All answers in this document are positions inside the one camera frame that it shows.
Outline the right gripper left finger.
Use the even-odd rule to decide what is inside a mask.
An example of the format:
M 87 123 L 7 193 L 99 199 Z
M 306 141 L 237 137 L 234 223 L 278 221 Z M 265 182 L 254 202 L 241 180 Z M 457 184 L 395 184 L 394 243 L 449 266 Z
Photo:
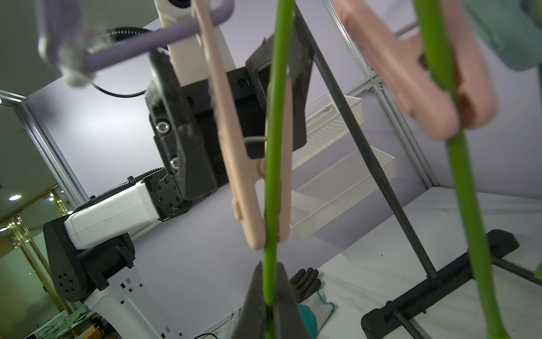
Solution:
M 267 330 L 267 305 L 263 294 L 263 265 L 260 262 L 253 272 L 246 299 L 241 308 L 233 339 L 262 339 Z

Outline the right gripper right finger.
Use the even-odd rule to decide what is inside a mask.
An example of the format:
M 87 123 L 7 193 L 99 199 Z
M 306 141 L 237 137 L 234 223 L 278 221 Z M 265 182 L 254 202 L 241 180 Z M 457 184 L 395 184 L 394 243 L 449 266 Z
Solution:
M 274 338 L 309 339 L 309 332 L 302 321 L 296 298 L 282 263 L 277 264 L 275 301 L 272 308 Z

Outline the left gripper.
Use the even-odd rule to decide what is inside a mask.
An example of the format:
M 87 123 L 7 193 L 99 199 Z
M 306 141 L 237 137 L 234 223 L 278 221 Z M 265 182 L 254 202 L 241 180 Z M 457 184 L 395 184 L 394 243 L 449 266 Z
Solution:
M 164 168 L 145 178 L 156 201 L 199 201 L 227 183 L 248 179 L 248 166 L 264 157 L 272 39 L 244 67 L 225 71 L 209 40 L 209 79 L 181 86 L 170 58 L 150 55 L 153 79 L 145 95 Z

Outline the white tulip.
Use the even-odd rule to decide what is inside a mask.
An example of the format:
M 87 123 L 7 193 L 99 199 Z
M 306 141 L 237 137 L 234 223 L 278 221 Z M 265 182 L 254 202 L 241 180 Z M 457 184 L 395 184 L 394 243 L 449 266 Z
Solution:
M 277 243 L 279 198 L 281 193 L 282 129 L 294 6 L 294 1 L 282 0 L 278 2 L 270 67 L 265 168 L 266 243 L 263 250 L 263 297 L 266 305 L 266 338 L 275 337 L 273 305 L 277 292 Z

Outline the purple clip hanger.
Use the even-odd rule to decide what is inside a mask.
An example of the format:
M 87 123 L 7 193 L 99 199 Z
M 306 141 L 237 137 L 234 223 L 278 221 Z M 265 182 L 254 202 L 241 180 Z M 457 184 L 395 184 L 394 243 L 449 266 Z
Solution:
M 494 117 L 494 94 L 475 35 L 516 70 L 541 53 L 540 1 L 417 1 L 419 34 L 407 40 L 391 32 L 365 1 L 335 1 L 333 6 L 401 110 L 436 141 L 452 140 L 462 129 L 482 127 Z M 251 160 L 246 152 L 215 34 L 233 14 L 235 3 L 223 1 L 210 8 L 206 1 L 190 1 L 188 7 L 191 15 L 178 23 L 95 49 L 96 36 L 80 26 L 77 1 L 37 1 L 38 50 L 71 86 L 84 86 L 97 71 L 196 38 L 210 79 L 220 148 L 234 185 L 234 214 L 249 246 L 262 249 L 267 225 L 248 178 L 264 178 L 265 163 Z

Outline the cream tulip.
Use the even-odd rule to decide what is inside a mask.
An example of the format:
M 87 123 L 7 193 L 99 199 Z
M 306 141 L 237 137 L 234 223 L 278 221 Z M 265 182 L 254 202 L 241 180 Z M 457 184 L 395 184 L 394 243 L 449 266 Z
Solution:
M 453 59 L 450 31 L 445 26 L 444 6 L 440 1 L 415 1 L 414 8 L 430 74 L 458 106 L 459 69 Z M 462 129 L 446 141 L 446 148 L 469 246 L 471 268 L 486 319 L 486 337 L 509 338 L 495 296 L 492 257 L 475 192 L 468 143 Z

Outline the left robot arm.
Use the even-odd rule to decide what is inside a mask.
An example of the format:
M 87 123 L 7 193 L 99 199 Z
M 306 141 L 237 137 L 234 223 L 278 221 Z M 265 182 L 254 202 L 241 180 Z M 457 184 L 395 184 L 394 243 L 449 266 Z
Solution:
M 232 207 L 253 249 L 289 235 L 292 154 L 303 129 L 304 104 L 313 48 L 294 40 L 294 75 L 285 82 L 281 182 L 274 190 L 274 233 L 255 192 L 265 178 L 266 158 L 250 151 L 247 138 L 268 135 L 272 40 L 266 40 L 244 68 L 225 71 L 211 35 L 203 38 L 210 80 L 181 86 L 169 57 L 150 54 L 154 78 L 145 94 L 155 143 L 164 167 L 128 179 L 91 198 L 72 214 L 45 224 L 44 236 L 56 290 L 85 303 L 123 338 L 175 338 L 174 329 L 148 295 L 134 266 L 132 230 L 182 216 L 229 184 Z

